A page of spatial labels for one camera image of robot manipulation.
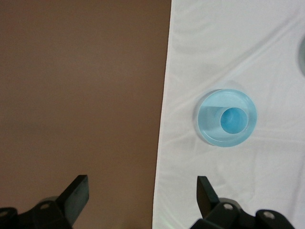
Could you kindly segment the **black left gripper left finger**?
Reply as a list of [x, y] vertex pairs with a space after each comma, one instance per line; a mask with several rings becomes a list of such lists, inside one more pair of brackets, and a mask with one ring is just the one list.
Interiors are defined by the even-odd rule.
[[58, 196], [18, 215], [20, 229], [72, 229], [89, 200], [89, 179], [78, 175]]

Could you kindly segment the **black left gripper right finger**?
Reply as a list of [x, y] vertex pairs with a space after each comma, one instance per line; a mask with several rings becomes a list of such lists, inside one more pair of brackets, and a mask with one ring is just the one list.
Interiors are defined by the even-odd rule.
[[191, 229], [235, 229], [240, 211], [228, 201], [220, 200], [206, 176], [197, 177], [196, 199], [202, 217]]

